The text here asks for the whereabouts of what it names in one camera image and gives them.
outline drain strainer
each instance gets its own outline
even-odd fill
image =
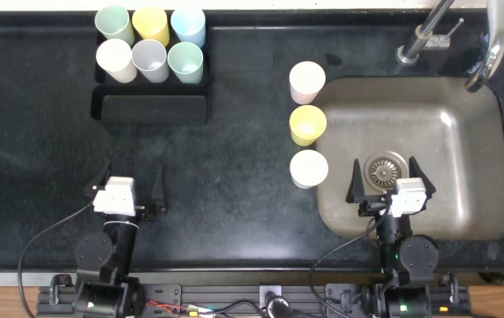
[[[365,180],[380,192],[392,189],[398,178],[408,176],[407,163],[392,151],[372,155],[365,163]]]

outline chrome faucet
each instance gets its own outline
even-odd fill
[[[434,7],[425,23],[414,30],[407,45],[399,47],[396,51],[397,60],[402,64],[417,62],[420,51],[423,49],[446,49],[449,47],[449,36],[463,22],[455,26],[448,35],[434,37],[433,29],[452,5],[454,0],[440,0]],[[465,89],[477,92],[495,73],[504,54],[504,0],[486,0],[487,17],[489,18],[489,47],[480,66],[465,82]]]

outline plastic cup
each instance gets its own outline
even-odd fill
[[[205,23],[205,13],[201,9],[180,9],[171,15],[171,26],[179,40],[194,43],[199,48],[205,45]]]
[[[167,56],[169,67],[185,84],[198,84],[202,80],[203,55],[200,48],[190,42],[177,43]]]
[[[132,48],[132,62],[152,83],[162,83],[169,77],[167,51],[156,40],[142,40]]]
[[[326,74],[322,67],[314,62],[301,62],[290,70],[289,83],[293,101],[305,105],[314,101],[324,87]]]
[[[290,114],[290,136],[299,146],[308,146],[326,130],[326,124],[326,116],[320,108],[300,106]]]
[[[128,83],[136,78],[130,45],[120,39],[110,39],[96,50],[96,63],[115,80]]]
[[[145,40],[157,40],[167,46],[169,44],[169,27],[167,14],[160,7],[137,9],[132,15],[132,23],[139,35]]]
[[[303,150],[293,156],[289,169],[295,186],[308,189],[324,181],[328,175],[328,162],[318,151]]]
[[[94,16],[94,24],[107,39],[120,39],[128,45],[134,44],[130,14],[124,7],[112,5],[102,8]]]

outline yellow cup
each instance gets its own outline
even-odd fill
[[[298,107],[289,119],[290,136],[299,146],[311,145],[326,130],[326,116],[312,105]]]
[[[137,9],[132,16],[132,24],[144,40],[157,40],[167,46],[169,44],[169,26],[167,14],[160,7]]]

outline stainless steel sink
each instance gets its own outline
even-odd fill
[[[328,123],[316,148],[329,173],[318,202],[332,231],[352,237],[369,221],[357,216],[357,204],[345,202],[356,158],[366,170],[365,191],[378,193],[395,178],[408,177],[402,161],[414,155],[437,189],[427,210],[410,218],[415,233],[435,239],[504,235],[500,105],[489,88],[468,93],[464,81],[337,79],[322,89],[313,104]]]

